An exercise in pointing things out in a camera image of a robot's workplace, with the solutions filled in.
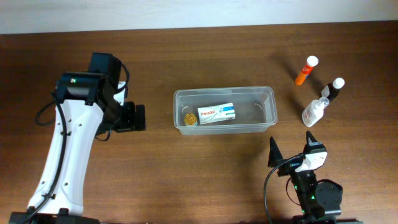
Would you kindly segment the small jar gold lid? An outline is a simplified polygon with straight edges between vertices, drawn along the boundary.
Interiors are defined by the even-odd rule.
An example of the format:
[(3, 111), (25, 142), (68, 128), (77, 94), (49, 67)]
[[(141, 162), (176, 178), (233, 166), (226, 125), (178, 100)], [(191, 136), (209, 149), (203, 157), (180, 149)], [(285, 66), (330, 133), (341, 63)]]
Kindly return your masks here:
[(193, 113), (187, 113), (184, 117), (184, 123), (186, 126), (196, 126), (198, 123), (197, 117)]

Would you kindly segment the white blue Panadol box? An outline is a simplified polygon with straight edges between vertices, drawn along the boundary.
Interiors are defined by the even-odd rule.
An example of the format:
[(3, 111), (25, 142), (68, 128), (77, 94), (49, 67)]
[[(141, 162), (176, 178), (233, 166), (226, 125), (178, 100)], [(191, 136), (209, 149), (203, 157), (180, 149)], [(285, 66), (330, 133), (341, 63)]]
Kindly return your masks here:
[(210, 124), (220, 121), (233, 120), (236, 118), (236, 113), (233, 103), (225, 103), (222, 105), (199, 108), (198, 117), (200, 124)]

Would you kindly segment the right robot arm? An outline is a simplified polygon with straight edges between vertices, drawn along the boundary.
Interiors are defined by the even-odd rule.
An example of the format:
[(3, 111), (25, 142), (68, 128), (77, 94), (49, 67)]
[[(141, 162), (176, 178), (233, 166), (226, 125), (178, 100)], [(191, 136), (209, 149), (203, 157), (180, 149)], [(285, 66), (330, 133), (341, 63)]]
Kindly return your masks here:
[(359, 220), (338, 220), (341, 215), (343, 187), (330, 180), (318, 180), (315, 170), (324, 165), (328, 155), (326, 147), (317, 141), (310, 131), (306, 132), (303, 152), (284, 158), (273, 137), (270, 138), (270, 151), (267, 166), (272, 170), (264, 181), (264, 208), (269, 223), (272, 218), (267, 204), (267, 184), (273, 173), (279, 177), (289, 176), (298, 198), (302, 214), (292, 218), (298, 224), (359, 223)]

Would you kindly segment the white spray bottle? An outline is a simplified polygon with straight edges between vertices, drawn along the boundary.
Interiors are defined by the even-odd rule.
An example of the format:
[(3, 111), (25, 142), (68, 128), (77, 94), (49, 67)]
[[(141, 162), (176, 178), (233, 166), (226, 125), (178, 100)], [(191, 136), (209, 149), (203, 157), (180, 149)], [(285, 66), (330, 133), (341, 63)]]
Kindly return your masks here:
[(326, 97), (321, 97), (318, 100), (313, 100), (303, 111), (302, 121), (306, 127), (312, 127), (319, 121), (324, 114), (325, 108), (329, 105), (330, 101)]

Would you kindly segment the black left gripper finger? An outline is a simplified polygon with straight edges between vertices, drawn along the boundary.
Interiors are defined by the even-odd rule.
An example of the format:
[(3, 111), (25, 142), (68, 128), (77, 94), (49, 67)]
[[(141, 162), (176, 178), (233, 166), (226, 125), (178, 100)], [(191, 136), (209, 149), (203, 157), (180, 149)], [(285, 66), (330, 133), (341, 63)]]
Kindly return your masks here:
[(119, 132), (130, 132), (136, 130), (136, 106), (134, 102), (125, 102), (122, 105), (122, 115), (119, 125)]
[(144, 105), (136, 106), (135, 128), (136, 131), (146, 130), (146, 110)]

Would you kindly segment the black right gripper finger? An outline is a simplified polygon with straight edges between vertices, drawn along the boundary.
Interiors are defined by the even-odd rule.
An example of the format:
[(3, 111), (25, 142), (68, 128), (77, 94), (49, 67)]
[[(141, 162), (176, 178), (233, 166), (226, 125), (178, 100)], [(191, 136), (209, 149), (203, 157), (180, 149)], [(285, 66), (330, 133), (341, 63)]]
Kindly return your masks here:
[(281, 165), (284, 161), (284, 158), (278, 148), (278, 145), (273, 137), (270, 137), (270, 150), (269, 150), (269, 158), (268, 158), (268, 167), (277, 167)]
[(307, 148), (320, 148), (322, 147), (322, 143), (317, 141), (313, 134), (310, 131), (306, 132), (306, 147)]

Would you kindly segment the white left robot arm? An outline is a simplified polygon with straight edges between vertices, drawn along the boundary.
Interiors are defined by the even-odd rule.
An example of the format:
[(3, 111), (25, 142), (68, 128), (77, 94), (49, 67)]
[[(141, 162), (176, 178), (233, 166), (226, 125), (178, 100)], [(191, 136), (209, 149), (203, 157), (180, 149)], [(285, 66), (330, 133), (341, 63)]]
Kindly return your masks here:
[(146, 129), (144, 105), (126, 102), (126, 66), (112, 54), (95, 52), (85, 72), (66, 72), (52, 92), (54, 132), (44, 171), (26, 212), (9, 223), (99, 223), (83, 216), (85, 174), (100, 134)]

